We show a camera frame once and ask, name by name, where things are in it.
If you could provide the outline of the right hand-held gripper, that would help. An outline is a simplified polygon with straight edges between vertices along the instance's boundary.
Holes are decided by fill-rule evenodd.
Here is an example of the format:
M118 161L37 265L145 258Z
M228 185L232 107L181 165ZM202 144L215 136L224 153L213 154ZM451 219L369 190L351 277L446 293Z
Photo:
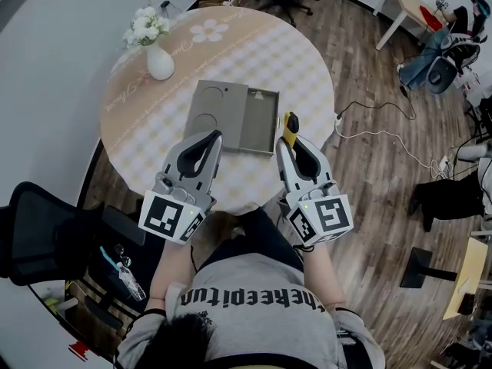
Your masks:
M286 189L287 221L303 245L336 240L353 229L348 197L340 193L336 181L330 181L331 166L319 148L302 136L293 147L279 138L276 156ZM304 189L308 180L322 185Z

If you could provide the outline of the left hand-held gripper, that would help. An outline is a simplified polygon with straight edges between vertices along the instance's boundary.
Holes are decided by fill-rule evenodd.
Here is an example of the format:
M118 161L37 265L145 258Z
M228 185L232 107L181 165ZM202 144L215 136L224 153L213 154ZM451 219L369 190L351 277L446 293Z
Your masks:
M222 148L219 130L197 133L174 145L164 161L164 173L158 173L155 186L145 192L139 228L176 244L187 244L216 203L208 192L218 172ZM191 186L175 179L184 179Z

